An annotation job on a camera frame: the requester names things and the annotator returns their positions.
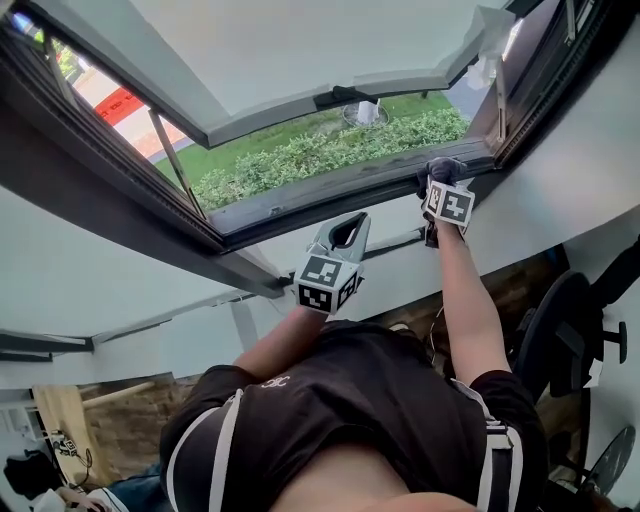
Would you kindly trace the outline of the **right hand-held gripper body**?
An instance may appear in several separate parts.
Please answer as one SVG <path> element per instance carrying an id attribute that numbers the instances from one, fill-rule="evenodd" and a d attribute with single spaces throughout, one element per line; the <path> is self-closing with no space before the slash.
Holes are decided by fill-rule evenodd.
<path id="1" fill-rule="evenodd" d="M 427 220 L 426 246 L 439 246 L 436 220 L 456 226 L 464 236 L 470 223 L 474 202 L 475 194 L 466 187 L 432 181 L 421 204 L 423 217 Z"/>

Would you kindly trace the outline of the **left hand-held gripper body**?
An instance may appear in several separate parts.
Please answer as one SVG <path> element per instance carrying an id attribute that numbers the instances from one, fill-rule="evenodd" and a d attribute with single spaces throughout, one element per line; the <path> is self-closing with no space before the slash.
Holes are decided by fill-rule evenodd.
<path id="1" fill-rule="evenodd" d="M 297 304 L 335 315 L 362 280 L 370 216 L 362 211 L 325 222 L 294 274 Z"/>

